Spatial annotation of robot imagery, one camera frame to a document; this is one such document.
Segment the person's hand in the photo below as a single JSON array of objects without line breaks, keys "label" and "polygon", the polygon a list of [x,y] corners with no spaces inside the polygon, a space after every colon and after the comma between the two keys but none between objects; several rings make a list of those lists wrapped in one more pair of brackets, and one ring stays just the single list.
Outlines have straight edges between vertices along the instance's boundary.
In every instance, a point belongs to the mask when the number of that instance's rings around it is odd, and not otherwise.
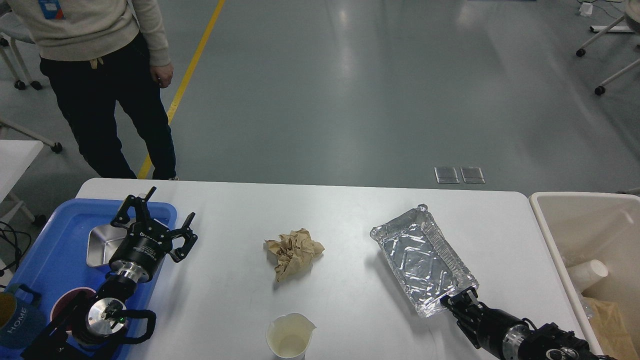
[{"label": "person's hand", "polygon": [[160,89],[168,88],[174,77],[173,63],[162,66],[150,66],[150,76],[154,84],[157,84]]}]

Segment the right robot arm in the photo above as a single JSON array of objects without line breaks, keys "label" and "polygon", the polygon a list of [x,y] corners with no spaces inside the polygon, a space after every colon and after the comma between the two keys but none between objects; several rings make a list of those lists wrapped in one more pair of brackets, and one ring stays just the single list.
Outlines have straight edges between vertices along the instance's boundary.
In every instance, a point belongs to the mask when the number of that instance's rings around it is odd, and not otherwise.
[{"label": "right robot arm", "polygon": [[591,351],[589,342],[556,323],[535,324],[478,300],[474,287],[439,303],[454,315],[456,325],[476,349],[484,349],[499,360],[611,360],[610,355]]}]

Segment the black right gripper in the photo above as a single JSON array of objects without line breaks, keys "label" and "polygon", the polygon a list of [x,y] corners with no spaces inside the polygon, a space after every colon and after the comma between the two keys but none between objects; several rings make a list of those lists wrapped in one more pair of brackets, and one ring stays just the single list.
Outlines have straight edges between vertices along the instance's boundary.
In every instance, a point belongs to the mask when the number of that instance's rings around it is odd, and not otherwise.
[{"label": "black right gripper", "polygon": [[439,303],[462,322],[462,332],[476,349],[484,349],[500,360],[519,359],[521,344],[531,333],[523,319],[483,307],[473,286],[455,295],[443,295]]}]

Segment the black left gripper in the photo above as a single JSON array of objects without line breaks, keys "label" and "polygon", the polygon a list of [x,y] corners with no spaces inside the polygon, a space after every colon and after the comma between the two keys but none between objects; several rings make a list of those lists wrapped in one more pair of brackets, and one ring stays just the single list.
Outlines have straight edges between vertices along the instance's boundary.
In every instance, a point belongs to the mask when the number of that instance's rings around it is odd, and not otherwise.
[{"label": "black left gripper", "polygon": [[[176,264],[185,260],[198,240],[191,228],[195,212],[188,214],[182,227],[174,230],[151,217],[148,202],[156,189],[151,187],[143,197],[129,194],[110,221],[112,227],[126,233],[109,259],[109,268],[120,275],[132,275],[138,284],[153,280],[167,254]],[[173,248],[175,239],[183,239],[183,245]]]}]

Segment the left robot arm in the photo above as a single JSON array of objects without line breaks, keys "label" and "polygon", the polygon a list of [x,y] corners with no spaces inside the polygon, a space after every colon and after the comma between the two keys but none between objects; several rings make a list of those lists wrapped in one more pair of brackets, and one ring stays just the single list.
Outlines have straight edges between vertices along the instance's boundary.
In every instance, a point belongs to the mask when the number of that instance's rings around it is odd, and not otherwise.
[{"label": "left robot arm", "polygon": [[155,280],[167,256],[185,260],[198,240],[191,228],[195,213],[171,229],[149,210],[153,186],[144,196],[129,194],[110,228],[123,229],[122,241],[107,261],[109,271],[94,292],[79,291],[20,354],[24,360],[110,360],[122,346],[151,339],[157,314],[127,302],[141,284]]}]

